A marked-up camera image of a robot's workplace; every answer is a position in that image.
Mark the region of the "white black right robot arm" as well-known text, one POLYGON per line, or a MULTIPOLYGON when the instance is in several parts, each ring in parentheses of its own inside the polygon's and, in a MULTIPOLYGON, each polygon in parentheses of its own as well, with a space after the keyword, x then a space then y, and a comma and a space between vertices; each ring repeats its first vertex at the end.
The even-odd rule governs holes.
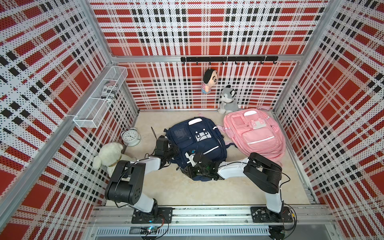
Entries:
POLYGON ((257 153, 237 162, 214 162, 202 153, 185 153, 187 166, 182 172, 195 181, 218 181, 247 177, 265 193, 266 206, 252 207, 255 223, 294 223, 295 214, 284 206, 281 195, 282 167, 257 153))

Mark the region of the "navy blue backpack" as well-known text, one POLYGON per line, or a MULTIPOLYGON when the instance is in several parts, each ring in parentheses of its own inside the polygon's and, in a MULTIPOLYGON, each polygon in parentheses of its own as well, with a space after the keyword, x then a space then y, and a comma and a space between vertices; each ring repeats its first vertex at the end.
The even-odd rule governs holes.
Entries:
POLYGON ((179 155, 174 157, 172 162, 179 168, 184 167, 184 161, 181 154, 188 151, 224 154, 224 161, 227 158, 227 148, 234 143, 226 144, 224 136, 217 125, 205 117, 195 117, 175 124, 169 129, 165 129, 166 137, 170 143, 179 148, 179 155))

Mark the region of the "pink school backpack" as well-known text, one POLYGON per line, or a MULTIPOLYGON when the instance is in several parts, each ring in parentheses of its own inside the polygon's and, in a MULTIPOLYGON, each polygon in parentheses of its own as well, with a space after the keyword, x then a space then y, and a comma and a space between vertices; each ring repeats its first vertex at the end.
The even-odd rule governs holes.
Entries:
POLYGON ((286 141, 278 123, 265 111, 246 109, 227 114, 224 125, 218 129, 225 133, 244 155, 258 153, 282 165, 286 141))

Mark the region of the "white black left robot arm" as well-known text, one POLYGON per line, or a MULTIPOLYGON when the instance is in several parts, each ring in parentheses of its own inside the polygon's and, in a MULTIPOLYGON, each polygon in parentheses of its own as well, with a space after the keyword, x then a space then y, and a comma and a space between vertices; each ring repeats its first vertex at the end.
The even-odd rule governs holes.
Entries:
POLYGON ((165 168, 178 153, 178 147, 160 136, 154 153, 146 159, 119 161, 105 190, 106 199, 133 208, 132 224, 171 223, 173 208, 160 208, 156 199, 143 193, 143 185, 145 175, 165 168))

